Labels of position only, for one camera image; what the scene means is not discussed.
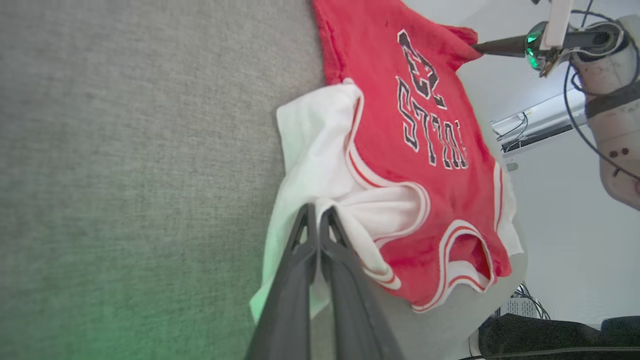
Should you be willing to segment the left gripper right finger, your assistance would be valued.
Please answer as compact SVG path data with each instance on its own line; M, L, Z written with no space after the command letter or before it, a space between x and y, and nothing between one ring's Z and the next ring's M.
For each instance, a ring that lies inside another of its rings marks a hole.
M336 360L405 360L335 207L323 212L318 230L321 269L333 303Z

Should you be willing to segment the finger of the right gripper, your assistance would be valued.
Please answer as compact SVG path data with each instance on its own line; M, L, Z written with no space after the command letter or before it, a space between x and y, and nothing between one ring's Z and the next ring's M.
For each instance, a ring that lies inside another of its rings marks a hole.
M476 43L471 47L480 54L525 58L527 48L527 35L519 35L511 38L496 39L484 43Z

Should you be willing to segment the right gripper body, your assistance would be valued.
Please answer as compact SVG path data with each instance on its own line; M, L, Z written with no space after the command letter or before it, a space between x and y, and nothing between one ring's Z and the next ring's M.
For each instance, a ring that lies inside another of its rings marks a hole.
M549 0L550 14L525 35L525 59L530 67L547 77L573 55L602 59L621 49L627 32L618 21L590 10L574 9L575 0ZM594 16L600 22L573 26L571 15Z

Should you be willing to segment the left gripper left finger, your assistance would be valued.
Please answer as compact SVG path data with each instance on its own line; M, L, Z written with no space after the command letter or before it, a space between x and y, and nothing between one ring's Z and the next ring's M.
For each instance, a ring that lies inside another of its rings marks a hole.
M244 360L311 360L310 287L318 259L313 203L297 212Z

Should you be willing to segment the red and white basketball jersey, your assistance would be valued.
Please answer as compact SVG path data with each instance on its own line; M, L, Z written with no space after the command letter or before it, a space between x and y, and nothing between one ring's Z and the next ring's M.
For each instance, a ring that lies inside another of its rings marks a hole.
M266 234L265 307L298 210L334 208L365 275L414 312L485 293L522 253L509 176L483 139L462 65L478 34L403 0L311 0L326 86L276 111L285 177Z

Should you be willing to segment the black bulky equipment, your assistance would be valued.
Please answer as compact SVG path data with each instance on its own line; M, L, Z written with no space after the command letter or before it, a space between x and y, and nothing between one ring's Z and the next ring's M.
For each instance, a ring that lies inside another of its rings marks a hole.
M516 314L492 316L468 340L475 360L640 360L640 316L598 328Z

